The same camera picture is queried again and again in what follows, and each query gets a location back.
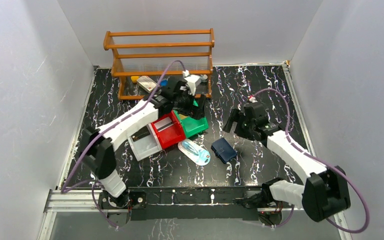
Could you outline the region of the navy blue card holder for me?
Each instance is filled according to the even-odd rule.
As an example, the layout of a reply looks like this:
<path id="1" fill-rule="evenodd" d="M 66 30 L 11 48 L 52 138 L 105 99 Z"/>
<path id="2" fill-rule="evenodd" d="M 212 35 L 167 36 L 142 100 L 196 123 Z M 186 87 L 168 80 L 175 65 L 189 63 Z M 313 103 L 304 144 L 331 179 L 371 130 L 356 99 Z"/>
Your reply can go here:
<path id="1" fill-rule="evenodd" d="M 227 164 L 238 155 L 237 151 L 228 143 L 224 137 L 214 141 L 211 144 L 211 150 L 214 152 L 215 156 L 219 158 L 224 164 Z"/>

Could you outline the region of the wooden shelf rack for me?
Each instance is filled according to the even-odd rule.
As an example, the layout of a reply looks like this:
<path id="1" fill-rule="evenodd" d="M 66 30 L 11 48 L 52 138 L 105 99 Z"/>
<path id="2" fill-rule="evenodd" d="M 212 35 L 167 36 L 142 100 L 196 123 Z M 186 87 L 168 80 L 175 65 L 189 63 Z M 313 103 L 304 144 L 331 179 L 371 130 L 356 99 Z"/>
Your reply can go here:
<path id="1" fill-rule="evenodd" d="M 139 100 L 143 94 L 125 90 L 132 85 L 133 76 L 160 76 L 170 62 L 168 75 L 181 75 L 184 69 L 191 74 L 207 76 L 199 85 L 197 96 L 211 98 L 213 74 L 213 48 L 215 31 L 209 29 L 107 31 L 103 48 L 111 51 L 111 75 L 119 79 L 118 98 L 121 101 Z"/>

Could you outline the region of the green plastic bin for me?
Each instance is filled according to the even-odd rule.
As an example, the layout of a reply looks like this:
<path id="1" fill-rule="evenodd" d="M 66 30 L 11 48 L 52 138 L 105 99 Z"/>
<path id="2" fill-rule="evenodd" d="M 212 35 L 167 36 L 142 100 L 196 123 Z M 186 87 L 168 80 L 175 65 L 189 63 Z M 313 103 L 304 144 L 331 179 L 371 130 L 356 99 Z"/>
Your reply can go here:
<path id="1" fill-rule="evenodd" d="M 209 128 L 208 120 L 206 117 L 201 119 L 194 119 L 192 117 L 182 115 L 176 110 L 173 112 L 179 120 L 186 138 L 198 135 Z"/>

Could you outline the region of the white plastic bin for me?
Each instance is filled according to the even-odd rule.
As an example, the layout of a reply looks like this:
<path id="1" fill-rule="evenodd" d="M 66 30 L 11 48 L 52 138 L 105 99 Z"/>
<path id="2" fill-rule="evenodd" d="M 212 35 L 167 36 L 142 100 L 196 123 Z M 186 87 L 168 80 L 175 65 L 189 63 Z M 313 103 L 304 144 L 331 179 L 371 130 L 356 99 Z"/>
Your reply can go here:
<path id="1" fill-rule="evenodd" d="M 134 140 L 136 134 L 146 131 L 149 132 L 148 136 L 137 141 Z M 133 155 L 138 162 L 163 150 L 151 124 L 142 127 L 140 130 L 130 136 L 127 140 L 133 152 Z"/>

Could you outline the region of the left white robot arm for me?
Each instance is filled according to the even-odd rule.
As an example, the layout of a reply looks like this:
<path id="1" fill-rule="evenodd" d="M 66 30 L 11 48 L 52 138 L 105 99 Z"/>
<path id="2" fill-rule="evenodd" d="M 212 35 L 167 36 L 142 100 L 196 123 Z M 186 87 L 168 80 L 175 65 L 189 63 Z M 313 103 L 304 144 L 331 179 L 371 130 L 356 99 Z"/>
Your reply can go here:
<path id="1" fill-rule="evenodd" d="M 130 200 L 129 189 L 117 171 L 115 152 L 121 144 L 172 111 L 197 120 L 204 117 L 206 96 L 202 94 L 195 100 L 201 77 L 188 71 L 182 74 L 181 78 L 172 76 L 167 85 L 154 88 L 122 116 L 98 128 L 88 127 L 82 133 L 85 139 L 80 143 L 77 163 L 91 170 L 117 208 L 124 208 Z"/>

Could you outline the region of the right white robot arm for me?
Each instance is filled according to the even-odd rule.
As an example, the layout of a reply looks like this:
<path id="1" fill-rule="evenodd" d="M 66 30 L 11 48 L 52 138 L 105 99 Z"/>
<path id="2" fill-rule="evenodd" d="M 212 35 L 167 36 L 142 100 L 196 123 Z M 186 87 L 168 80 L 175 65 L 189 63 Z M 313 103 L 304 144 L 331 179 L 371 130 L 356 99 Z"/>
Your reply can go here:
<path id="1" fill-rule="evenodd" d="M 261 192 L 238 200 L 248 207 L 251 202 L 257 205 L 275 207 L 286 202 L 304 209 L 315 222 L 325 220 L 351 206 L 345 172 L 336 166 L 328 168 L 313 160 L 308 152 L 287 135 L 280 125 L 269 122 L 265 107 L 260 102 L 250 102 L 241 109 L 232 108 L 223 131 L 232 131 L 238 137 L 260 141 L 267 149 L 279 156 L 301 180 L 301 184 L 274 178 L 261 185 Z"/>

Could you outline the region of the blue toothbrush blister pack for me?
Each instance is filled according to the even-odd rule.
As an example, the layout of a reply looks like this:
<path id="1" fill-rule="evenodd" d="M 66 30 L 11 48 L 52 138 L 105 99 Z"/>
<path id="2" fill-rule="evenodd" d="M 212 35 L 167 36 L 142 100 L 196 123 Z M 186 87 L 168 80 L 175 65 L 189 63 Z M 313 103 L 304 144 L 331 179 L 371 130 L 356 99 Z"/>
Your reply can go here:
<path id="1" fill-rule="evenodd" d="M 190 139 L 185 139 L 177 144 L 178 149 L 198 166 L 206 166 L 210 163 L 211 155 L 203 147 Z"/>

